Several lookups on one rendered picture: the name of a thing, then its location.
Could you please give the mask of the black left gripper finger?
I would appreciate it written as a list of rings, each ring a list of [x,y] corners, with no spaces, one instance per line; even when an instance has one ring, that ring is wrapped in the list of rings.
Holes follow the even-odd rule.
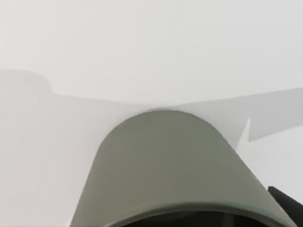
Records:
[[[298,227],[303,227],[303,204],[297,202],[295,199],[278,190],[276,187],[269,186],[267,190],[291,220]]]

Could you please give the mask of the grey-green cup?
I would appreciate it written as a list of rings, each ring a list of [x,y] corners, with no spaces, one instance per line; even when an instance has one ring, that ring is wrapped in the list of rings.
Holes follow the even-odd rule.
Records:
[[[101,143],[70,227],[297,227],[221,133],[151,111]]]

